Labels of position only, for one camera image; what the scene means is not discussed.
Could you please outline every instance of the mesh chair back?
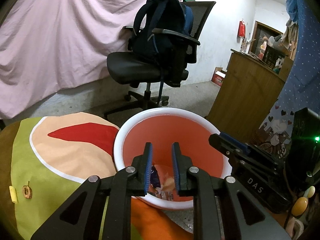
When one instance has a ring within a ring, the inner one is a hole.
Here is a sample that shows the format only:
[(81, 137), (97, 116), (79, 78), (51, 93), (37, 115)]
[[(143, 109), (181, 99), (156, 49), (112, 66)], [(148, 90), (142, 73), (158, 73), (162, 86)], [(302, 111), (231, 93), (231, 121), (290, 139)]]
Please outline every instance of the mesh chair back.
[[(204, 23), (207, 20), (208, 15), (211, 12), (212, 7), (216, 4), (216, 2), (183, 2), (182, 4), (185, 4), (186, 6), (189, 6), (192, 9), (193, 26), (190, 36), (198, 40)], [(185, 59), (187, 63), (197, 62), (196, 45), (188, 45), (187, 55)]]

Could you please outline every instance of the red fabric patch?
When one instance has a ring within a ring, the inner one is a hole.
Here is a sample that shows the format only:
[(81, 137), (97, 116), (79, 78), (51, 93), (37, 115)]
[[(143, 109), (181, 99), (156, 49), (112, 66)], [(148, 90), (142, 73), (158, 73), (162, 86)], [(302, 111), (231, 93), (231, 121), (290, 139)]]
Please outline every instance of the red fabric patch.
[(113, 145), (118, 129), (99, 123), (82, 123), (55, 130), (48, 136), (71, 142), (88, 142), (106, 151), (113, 158)]

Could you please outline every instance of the chair armrest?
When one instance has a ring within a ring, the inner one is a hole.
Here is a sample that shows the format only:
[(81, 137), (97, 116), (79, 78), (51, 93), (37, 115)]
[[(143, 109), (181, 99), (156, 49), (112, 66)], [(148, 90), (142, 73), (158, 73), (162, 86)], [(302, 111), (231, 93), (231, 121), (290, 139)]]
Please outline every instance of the chair armrest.
[(130, 30), (130, 31), (133, 31), (133, 26), (130, 26), (130, 25), (123, 26), (123, 27), (122, 27), (122, 30)]
[(200, 42), (192, 37), (183, 35), (181, 33), (178, 32), (174, 32), (174, 31), (170, 31), (170, 30), (164, 30), (164, 29), (158, 29), (155, 28), (152, 30), (153, 34), (165, 34), (165, 35), (174, 35), (176, 37), (182, 38), (183, 40), (185, 40), (186, 42), (188, 42), (188, 44), (195, 44), (195, 45), (200, 45)]

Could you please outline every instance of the silver bolt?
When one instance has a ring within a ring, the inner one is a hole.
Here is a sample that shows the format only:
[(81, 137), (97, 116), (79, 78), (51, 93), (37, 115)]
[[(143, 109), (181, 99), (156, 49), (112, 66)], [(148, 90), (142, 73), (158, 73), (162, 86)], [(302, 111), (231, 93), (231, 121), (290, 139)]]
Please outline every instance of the silver bolt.
[(129, 167), (126, 167), (126, 168), (125, 168), (125, 171), (126, 171), (127, 173), (133, 173), (133, 172), (136, 171), (136, 168), (135, 168), (135, 167), (132, 167), (132, 166), (129, 166)]
[(232, 176), (229, 176), (229, 177), (227, 177), (227, 182), (229, 182), (229, 183), (235, 183), (235, 182), (236, 182), (236, 179), (235, 179), (234, 177), (232, 177)]
[(90, 182), (96, 182), (96, 181), (98, 180), (98, 176), (92, 175), (92, 176), (89, 177), (88, 180), (89, 180)]
[(189, 171), (192, 172), (192, 173), (197, 173), (199, 171), (199, 168), (195, 167), (195, 166), (192, 166), (192, 167), (189, 168)]

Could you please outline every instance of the backpack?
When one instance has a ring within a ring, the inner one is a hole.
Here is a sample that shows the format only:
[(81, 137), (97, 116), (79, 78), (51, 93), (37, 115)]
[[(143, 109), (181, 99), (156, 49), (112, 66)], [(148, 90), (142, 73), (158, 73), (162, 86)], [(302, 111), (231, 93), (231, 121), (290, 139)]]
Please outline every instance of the backpack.
[[(140, 31), (145, 15), (147, 16), (146, 24)], [(169, 39), (166, 35), (154, 35), (152, 30), (160, 28), (190, 36), (192, 24), (191, 8), (181, 4), (179, 0), (147, 0), (134, 19), (128, 48), (153, 64), (170, 68), (173, 57), (172, 39), (175, 38)]]

